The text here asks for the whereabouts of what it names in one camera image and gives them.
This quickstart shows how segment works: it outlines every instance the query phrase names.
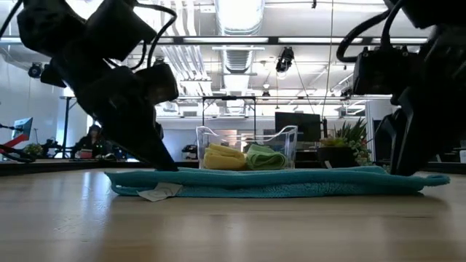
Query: clear plastic bin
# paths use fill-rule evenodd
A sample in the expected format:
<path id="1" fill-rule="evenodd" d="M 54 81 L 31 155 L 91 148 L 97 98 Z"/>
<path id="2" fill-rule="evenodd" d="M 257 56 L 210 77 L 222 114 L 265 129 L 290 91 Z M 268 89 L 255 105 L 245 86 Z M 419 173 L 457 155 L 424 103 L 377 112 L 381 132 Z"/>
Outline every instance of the clear plastic bin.
<path id="1" fill-rule="evenodd" d="M 197 157 L 199 158 L 199 168 L 205 169 L 204 156 L 205 149 L 210 143 L 221 146 L 228 146 L 243 152 L 246 156 L 248 146 L 257 144 L 266 146 L 275 152 L 281 153 L 287 159 L 285 169 L 294 169 L 296 157 L 296 140 L 298 137 L 297 126 L 284 127 L 274 135 L 219 135 L 214 133 L 209 127 L 197 127 Z"/>

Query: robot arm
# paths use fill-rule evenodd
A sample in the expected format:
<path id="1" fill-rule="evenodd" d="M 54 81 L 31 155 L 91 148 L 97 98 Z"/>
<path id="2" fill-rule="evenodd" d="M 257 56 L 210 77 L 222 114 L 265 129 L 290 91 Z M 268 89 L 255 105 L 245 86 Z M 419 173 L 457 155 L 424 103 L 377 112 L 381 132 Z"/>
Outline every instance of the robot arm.
<path id="1" fill-rule="evenodd" d="M 389 10 L 353 29 L 340 44 L 337 58 L 356 63 L 352 93 L 391 94 L 391 103 L 400 106 L 383 119 L 376 136 L 388 132 L 392 138 L 391 173 L 412 175 L 466 130 L 461 120 L 466 95 L 466 22 L 462 14 L 452 13 L 461 10 L 453 1 L 435 9 L 420 0 L 385 3 Z M 434 26 L 418 53 L 390 43 L 391 23 L 402 8 L 414 27 Z M 365 48 L 357 57 L 344 56 L 357 35 L 385 19 L 380 47 Z"/>
<path id="2" fill-rule="evenodd" d="M 173 18 L 156 33 L 134 7 L 153 8 Z M 24 0 L 17 23 L 24 45 L 52 58 L 43 82 L 69 86 L 78 104 L 102 125 L 107 140 L 159 170 L 175 171 L 162 128 L 155 122 L 154 105 L 176 99 L 178 89 L 167 64 L 151 64 L 157 41 L 175 19 L 171 9 L 135 0 L 104 0 L 88 20 L 65 0 Z M 140 42 L 143 57 L 151 43 L 147 68 L 133 72 L 111 61 L 123 61 Z"/>

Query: woman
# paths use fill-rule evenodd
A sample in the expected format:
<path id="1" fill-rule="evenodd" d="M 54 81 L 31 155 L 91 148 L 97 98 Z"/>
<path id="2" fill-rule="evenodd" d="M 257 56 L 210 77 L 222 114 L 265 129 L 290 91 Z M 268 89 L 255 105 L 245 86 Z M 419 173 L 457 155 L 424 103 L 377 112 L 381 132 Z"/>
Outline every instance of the woman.
<path id="1" fill-rule="evenodd" d="M 93 124 L 89 127 L 87 135 L 79 140 L 71 151 L 71 158 L 82 149 L 92 150 L 92 157 L 105 156 L 108 153 L 107 142 L 100 136 L 100 127 Z"/>

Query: red object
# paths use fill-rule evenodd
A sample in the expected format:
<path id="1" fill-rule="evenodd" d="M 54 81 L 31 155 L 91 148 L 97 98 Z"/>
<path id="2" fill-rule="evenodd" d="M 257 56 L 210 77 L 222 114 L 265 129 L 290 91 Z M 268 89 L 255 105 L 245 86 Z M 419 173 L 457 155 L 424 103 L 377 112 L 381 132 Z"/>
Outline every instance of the red object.
<path id="1" fill-rule="evenodd" d="M 82 149 L 79 155 L 81 159 L 89 159 L 92 158 L 92 150 Z"/>
<path id="2" fill-rule="evenodd" d="M 21 134 L 21 135 L 18 135 L 16 138 L 6 142 L 5 144 L 3 144 L 4 146 L 8 146 L 8 147 L 13 147 L 13 146 L 16 146 L 17 144 L 21 143 L 21 142 L 24 142 L 24 141 L 27 141 L 29 140 L 28 136 L 27 135 L 24 135 L 24 134 Z"/>

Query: blue towel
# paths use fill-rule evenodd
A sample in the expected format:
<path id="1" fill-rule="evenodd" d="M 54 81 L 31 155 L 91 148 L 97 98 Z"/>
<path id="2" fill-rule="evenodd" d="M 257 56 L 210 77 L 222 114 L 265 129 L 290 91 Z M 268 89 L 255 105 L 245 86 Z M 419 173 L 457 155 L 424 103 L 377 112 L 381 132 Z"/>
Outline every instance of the blue towel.
<path id="1" fill-rule="evenodd" d="M 177 197 L 324 197 L 335 195 L 416 194 L 424 186 L 449 183 L 445 175 L 403 177 L 381 167 L 315 170 L 223 171 L 181 168 L 178 172 L 108 172 L 111 188 L 122 196 L 154 189 L 159 182 L 183 188 Z"/>

